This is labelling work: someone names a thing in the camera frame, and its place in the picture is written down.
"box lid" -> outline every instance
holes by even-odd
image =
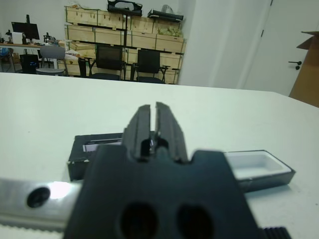
[[[306,34],[312,35],[312,37],[307,39],[303,43],[301,43],[299,46],[297,46],[297,48],[304,49],[304,50],[309,50],[310,45],[311,45],[311,43],[313,41],[313,36],[319,36],[319,31],[302,31],[302,33],[306,33]]]

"table surface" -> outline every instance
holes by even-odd
[[[265,149],[297,171],[289,186],[246,194],[262,227],[317,238],[319,109],[271,92],[0,73],[0,175],[62,180],[75,135],[122,132],[137,108],[168,104],[197,149]],[[61,235],[0,226],[2,238]]]
[[[0,43],[0,47],[22,47],[22,48],[40,48],[39,45],[31,45],[31,44],[10,44],[10,43]]]

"black box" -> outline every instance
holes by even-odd
[[[265,150],[227,152],[225,156],[244,193],[289,184],[296,173]]]
[[[67,163],[70,180],[84,178],[91,156],[99,144],[120,145],[121,140],[122,133],[75,136]],[[265,150],[226,152],[225,156],[244,193],[289,184],[296,173]]]
[[[69,157],[70,180],[82,180],[93,152],[99,144],[121,144],[122,133],[92,134],[75,136]]]

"stacked wooden crates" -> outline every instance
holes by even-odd
[[[186,41],[182,37],[159,35],[157,33],[159,28],[180,28],[179,23],[154,20],[147,17],[128,17],[127,41],[126,46],[124,46],[126,17],[122,14],[66,6],[65,16],[66,22],[72,24],[65,26],[65,38],[73,41],[69,43],[70,49],[78,51],[84,56],[95,58],[96,43],[122,46],[125,51],[123,60],[129,64],[126,70],[127,80],[131,76],[130,64],[137,63],[138,50],[141,48],[157,50],[160,51],[160,64],[169,66],[165,74],[165,82],[167,84],[177,83]],[[64,67],[62,62],[60,62],[59,67]],[[67,67],[69,74],[80,74],[76,61],[67,61]],[[93,67],[92,73],[96,72],[111,73],[112,71]],[[162,74],[155,74],[155,77],[161,79]]]

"door handle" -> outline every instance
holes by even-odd
[[[300,69],[300,65],[302,64],[301,61],[289,61],[288,63],[296,63],[297,64],[296,70],[299,70]]]

